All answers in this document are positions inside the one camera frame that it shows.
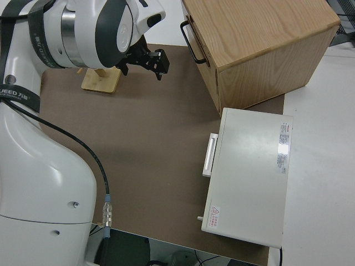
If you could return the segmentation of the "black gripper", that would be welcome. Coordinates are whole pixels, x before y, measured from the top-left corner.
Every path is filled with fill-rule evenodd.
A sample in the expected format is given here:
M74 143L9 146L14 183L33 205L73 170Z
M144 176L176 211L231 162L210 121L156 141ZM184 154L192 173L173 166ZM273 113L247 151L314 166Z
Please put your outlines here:
M124 55L123 62L118 64L118 68L123 75L128 74L127 64L139 65L155 73L157 80L161 80L163 74L169 70L169 60L163 49L151 52L148 48L144 35L133 44Z

